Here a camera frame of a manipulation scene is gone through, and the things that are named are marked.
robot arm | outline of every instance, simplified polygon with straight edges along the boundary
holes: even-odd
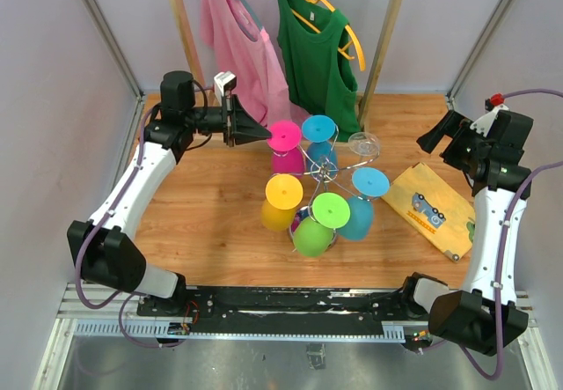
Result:
[[[533,121],[511,113],[503,104],[489,105],[488,111],[476,121],[450,111],[417,141],[424,151],[431,152],[444,135],[452,137],[441,156],[473,180],[475,234],[462,290],[450,291],[445,283],[415,273],[406,279],[404,301],[412,315],[429,314],[431,334],[492,356],[497,351],[495,289],[501,288],[503,343],[512,342],[528,324],[528,314],[515,308],[514,262],[518,226],[530,188],[518,200],[509,220],[500,282],[495,279],[495,270],[505,214],[530,174],[518,162]]]
[[[68,229],[70,251],[75,265],[80,264],[81,278],[160,298],[168,312],[185,308],[185,277],[149,264],[133,243],[141,217],[164,178],[189,151],[195,132],[223,133],[229,146],[270,137],[231,94],[236,77],[221,73],[215,82],[222,106],[194,108],[192,75],[184,71],[165,75],[160,86],[162,102],[153,108],[126,172],[87,222],[75,221]]]

clothing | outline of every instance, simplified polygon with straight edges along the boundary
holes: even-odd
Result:
[[[239,0],[201,0],[201,38],[215,50],[219,70],[237,76],[234,93],[254,120],[263,126],[292,120],[288,85],[272,42]],[[294,116],[303,121],[298,111]]]
[[[347,43],[348,21],[338,10],[305,0],[278,0],[280,44],[289,85],[289,99],[311,114],[326,114],[338,125],[339,141],[360,131],[355,114],[358,84],[350,61],[340,55]],[[295,10],[321,32],[315,33],[291,11]]]

white wall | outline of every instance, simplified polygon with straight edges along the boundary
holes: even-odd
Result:
[[[0,377],[31,388],[72,262],[66,230],[103,200],[134,97],[81,0],[0,0]]]
[[[563,0],[515,0],[499,30],[456,97],[458,109],[476,117],[496,92],[546,87],[563,91]],[[534,119],[521,165],[535,168],[563,159],[563,99],[523,96],[507,99],[516,112]],[[533,182],[523,217],[515,279],[529,292],[545,346],[563,386],[563,169]]]
[[[98,0],[135,75],[156,90],[168,70],[186,69],[186,58],[168,0]],[[200,0],[184,0],[208,81],[216,72],[213,52],[199,39]],[[277,37],[276,0],[247,0],[266,30]],[[329,0],[350,20],[366,55],[361,89],[376,50],[388,0]],[[446,92],[463,66],[498,0],[404,0],[379,92]]]

gray floor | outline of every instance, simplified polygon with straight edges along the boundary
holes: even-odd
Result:
[[[117,337],[76,337],[59,388],[531,389],[517,343],[505,358],[501,379],[491,383],[453,344],[417,356],[398,344],[332,342],[325,346],[325,369],[313,370],[305,342],[194,340],[173,350],[147,350]],[[494,369],[494,358],[478,360]]]

cartoon truck graphic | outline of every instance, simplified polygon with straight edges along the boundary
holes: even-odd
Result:
[[[413,195],[413,208],[424,214],[430,225],[436,229],[446,221],[446,217],[437,208],[430,205],[423,194],[415,193]]]

